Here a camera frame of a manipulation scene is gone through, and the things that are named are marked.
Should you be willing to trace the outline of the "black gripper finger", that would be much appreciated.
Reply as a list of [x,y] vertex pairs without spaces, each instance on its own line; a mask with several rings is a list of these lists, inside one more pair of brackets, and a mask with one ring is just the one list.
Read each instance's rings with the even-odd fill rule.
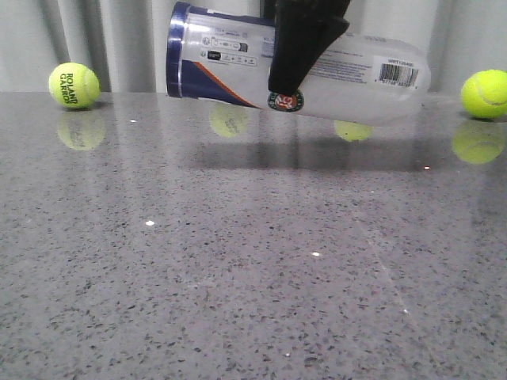
[[349,1],[271,1],[275,26],[269,90],[292,95],[321,54],[349,28]]

